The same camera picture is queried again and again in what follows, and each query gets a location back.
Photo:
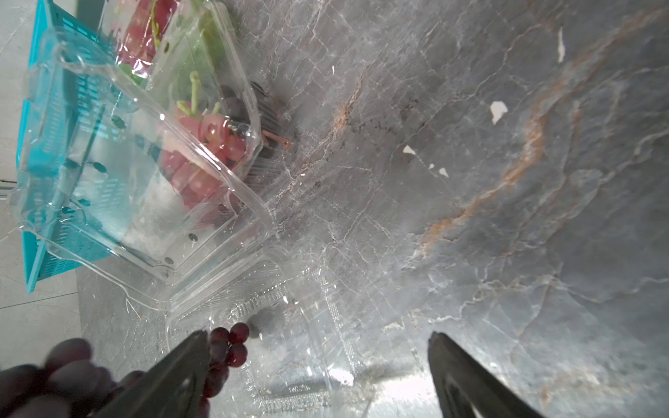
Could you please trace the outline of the red grape bunch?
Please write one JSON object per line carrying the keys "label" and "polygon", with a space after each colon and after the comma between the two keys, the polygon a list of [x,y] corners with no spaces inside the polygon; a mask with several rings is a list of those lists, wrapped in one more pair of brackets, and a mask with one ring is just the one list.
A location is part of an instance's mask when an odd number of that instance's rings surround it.
{"label": "red grape bunch", "polygon": [[145,79],[179,1],[137,1],[117,53],[117,64],[131,77]]}
{"label": "red grape bunch", "polygon": [[209,158],[225,169],[236,169],[251,154],[253,140],[249,137],[249,126],[224,113],[220,101],[204,106],[200,73],[190,72],[188,81],[190,98],[176,101],[172,116],[188,135],[190,144],[179,144],[167,132],[159,162],[169,186],[183,205],[193,210],[225,188],[224,181],[206,168],[204,160]]}

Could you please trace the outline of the green grape bunch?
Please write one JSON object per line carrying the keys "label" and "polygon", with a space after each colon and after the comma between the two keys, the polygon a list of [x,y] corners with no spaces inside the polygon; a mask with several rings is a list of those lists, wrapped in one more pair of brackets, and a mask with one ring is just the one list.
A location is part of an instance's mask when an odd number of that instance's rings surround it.
{"label": "green grape bunch", "polygon": [[231,33],[222,3],[137,1],[116,61],[139,85],[186,85],[195,71],[211,76],[224,67]]}

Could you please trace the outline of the dark purple grape bunch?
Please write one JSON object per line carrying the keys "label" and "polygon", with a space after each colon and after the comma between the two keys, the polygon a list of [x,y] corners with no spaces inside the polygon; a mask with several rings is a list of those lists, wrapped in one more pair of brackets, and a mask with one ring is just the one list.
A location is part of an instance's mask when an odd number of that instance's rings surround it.
{"label": "dark purple grape bunch", "polygon": [[[223,390],[232,367],[248,357],[249,326],[216,327],[209,333],[209,365],[202,392],[192,398],[197,417],[210,416],[210,400]],[[134,370],[119,381],[92,362],[92,345],[73,338],[52,348],[42,367],[24,364],[1,372],[3,417],[98,417],[109,403],[136,388],[147,375]]]}

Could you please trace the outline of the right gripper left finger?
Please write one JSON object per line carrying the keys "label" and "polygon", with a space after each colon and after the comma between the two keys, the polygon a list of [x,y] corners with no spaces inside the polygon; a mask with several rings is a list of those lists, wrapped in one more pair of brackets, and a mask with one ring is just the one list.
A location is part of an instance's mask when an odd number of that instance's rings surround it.
{"label": "right gripper left finger", "polygon": [[208,334],[196,331],[96,416],[198,417],[209,361]]}

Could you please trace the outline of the teal plastic basket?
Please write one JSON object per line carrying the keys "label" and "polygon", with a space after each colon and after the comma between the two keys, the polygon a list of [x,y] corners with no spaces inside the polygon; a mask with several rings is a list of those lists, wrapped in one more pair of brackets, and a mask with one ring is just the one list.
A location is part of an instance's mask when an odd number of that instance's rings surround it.
{"label": "teal plastic basket", "polygon": [[94,33],[40,1],[10,195],[28,292],[113,254],[132,219],[129,123]]}

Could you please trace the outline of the clear clamshell container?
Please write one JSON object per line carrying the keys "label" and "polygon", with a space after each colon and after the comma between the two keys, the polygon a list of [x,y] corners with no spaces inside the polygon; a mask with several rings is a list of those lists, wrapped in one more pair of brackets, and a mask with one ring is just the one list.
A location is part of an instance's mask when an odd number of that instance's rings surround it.
{"label": "clear clamshell container", "polygon": [[226,31],[232,30],[234,25],[224,3],[179,1],[153,59],[148,77],[141,79],[129,76],[117,64],[117,53],[136,3],[137,1],[106,1],[99,24],[100,35],[113,52],[116,65],[136,85],[146,84],[152,73],[158,71],[159,60],[170,54],[174,55],[180,45],[186,48],[184,57],[177,58],[180,64],[186,63],[188,59],[203,59],[216,65],[226,57]]}
{"label": "clear clamshell container", "polygon": [[213,417],[366,417],[374,398],[308,266],[270,247],[228,268],[167,316],[175,347],[196,330],[250,328],[247,362],[211,402]]}
{"label": "clear clamshell container", "polygon": [[188,135],[107,56],[106,71],[122,93],[118,104],[129,123],[132,219],[113,254],[86,267],[139,304],[169,310],[243,261],[271,236],[273,220],[247,185],[209,158],[206,168],[225,188],[187,209],[161,173],[159,159],[167,132],[186,146]]}

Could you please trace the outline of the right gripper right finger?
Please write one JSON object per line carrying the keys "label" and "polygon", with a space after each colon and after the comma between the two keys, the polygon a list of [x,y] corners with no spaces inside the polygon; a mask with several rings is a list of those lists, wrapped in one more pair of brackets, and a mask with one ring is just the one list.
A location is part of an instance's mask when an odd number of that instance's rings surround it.
{"label": "right gripper right finger", "polygon": [[447,334],[432,333],[428,361],[444,417],[542,417]]}

